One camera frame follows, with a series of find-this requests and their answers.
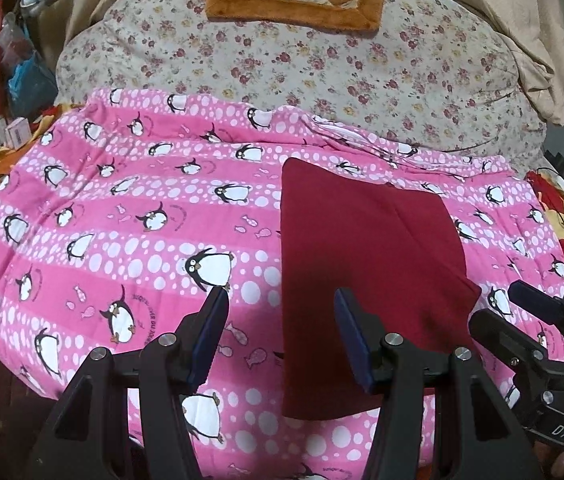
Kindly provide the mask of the dark red sweater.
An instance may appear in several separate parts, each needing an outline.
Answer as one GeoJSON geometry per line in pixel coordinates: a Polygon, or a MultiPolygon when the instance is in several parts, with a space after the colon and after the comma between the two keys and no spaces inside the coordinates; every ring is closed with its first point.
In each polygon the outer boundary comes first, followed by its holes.
{"type": "Polygon", "coordinates": [[[332,174],[289,159],[282,170],[282,413],[330,420],[376,408],[355,381],[334,318],[338,288],[418,348],[472,348],[480,288],[435,194],[332,174]]]}

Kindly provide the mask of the beige curtain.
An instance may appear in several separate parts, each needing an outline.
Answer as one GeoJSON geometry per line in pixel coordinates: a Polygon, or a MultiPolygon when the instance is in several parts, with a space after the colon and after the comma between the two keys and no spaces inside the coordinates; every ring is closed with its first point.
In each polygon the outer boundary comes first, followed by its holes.
{"type": "Polygon", "coordinates": [[[456,0],[480,12],[512,51],[520,83],[550,124],[564,125],[564,15],[561,0],[456,0]]]}

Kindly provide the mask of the blue plastic bag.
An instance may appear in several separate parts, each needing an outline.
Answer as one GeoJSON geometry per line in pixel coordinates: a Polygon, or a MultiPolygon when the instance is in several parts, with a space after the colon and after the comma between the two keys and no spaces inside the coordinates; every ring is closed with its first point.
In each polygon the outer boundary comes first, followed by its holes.
{"type": "Polygon", "coordinates": [[[15,118],[36,118],[54,103],[58,95],[54,73],[38,52],[15,67],[6,90],[9,109],[15,118]]]}

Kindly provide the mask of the pink penguin blanket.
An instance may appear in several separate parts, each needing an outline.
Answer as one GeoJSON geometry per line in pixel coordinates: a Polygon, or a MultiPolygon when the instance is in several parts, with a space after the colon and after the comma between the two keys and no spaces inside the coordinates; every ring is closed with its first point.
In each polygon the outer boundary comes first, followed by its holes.
{"type": "Polygon", "coordinates": [[[282,413],[284,162],[437,195],[489,310],[564,361],[564,338],[508,295],[564,294],[564,258],[532,187],[500,156],[415,148],[294,106],[100,89],[0,177],[0,361],[57,398],[88,353],[144,347],[223,288],[212,369],[182,406],[206,476],[357,479],[378,406],[282,413]]]}

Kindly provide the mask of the floral beige quilt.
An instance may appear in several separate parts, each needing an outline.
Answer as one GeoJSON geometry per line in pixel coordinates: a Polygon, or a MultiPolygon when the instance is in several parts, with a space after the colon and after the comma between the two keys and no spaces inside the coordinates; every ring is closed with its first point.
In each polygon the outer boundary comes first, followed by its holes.
{"type": "Polygon", "coordinates": [[[269,22],[212,22],[206,0],[117,0],[70,40],[60,98],[96,88],[208,93],[262,110],[297,106],[392,140],[528,166],[546,123],[514,56],[452,0],[385,0],[370,37],[269,22]]]}

